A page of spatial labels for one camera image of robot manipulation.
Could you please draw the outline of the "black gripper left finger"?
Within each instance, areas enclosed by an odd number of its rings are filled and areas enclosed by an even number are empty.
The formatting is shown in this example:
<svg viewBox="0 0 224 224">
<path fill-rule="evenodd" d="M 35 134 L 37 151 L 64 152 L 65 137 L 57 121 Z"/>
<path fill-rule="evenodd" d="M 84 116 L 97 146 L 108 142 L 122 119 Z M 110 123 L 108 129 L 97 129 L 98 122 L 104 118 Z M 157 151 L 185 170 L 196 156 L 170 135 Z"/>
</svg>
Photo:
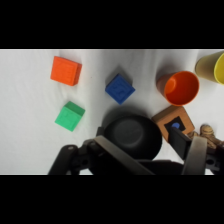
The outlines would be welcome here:
<svg viewBox="0 0 224 224">
<path fill-rule="evenodd" d="M 66 145 L 53 162 L 49 175 L 79 175 L 89 169 L 94 175 L 153 175 L 103 136 L 86 140 L 81 147 Z"/>
</svg>

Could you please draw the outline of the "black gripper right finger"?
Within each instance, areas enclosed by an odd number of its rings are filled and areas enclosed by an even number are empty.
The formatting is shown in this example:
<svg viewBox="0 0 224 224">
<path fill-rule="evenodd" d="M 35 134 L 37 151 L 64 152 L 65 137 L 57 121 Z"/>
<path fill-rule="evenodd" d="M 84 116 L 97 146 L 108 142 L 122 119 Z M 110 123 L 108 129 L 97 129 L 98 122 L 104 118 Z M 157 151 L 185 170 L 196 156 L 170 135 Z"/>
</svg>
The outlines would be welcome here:
<svg viewBox="0 0 224 224">
<path fill-rule="evenodd" d="M 179 129 L 171 127 L 168 143 L 184 161 L 183 175 L 203 175 L 209 169 L 215 175 L 224 175 L 224 148 L 207 146 L 207 139 L 194 136 L 189 139 Z"/>
</svg>

